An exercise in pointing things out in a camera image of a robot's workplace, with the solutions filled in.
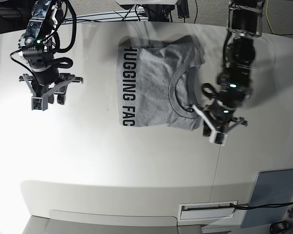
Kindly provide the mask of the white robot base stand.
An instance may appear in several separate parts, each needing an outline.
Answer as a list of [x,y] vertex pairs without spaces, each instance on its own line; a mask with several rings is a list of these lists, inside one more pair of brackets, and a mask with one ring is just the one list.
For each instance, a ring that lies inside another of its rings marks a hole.
[[144,10],[144,16],[149,21],[172,22],[171,12],[177,9],[179,19],[186,19],[189,15],[189,4],[187,0],[116,0],[116,3],[125,10],[135,7],[135,14],[140,20],[138,8]]

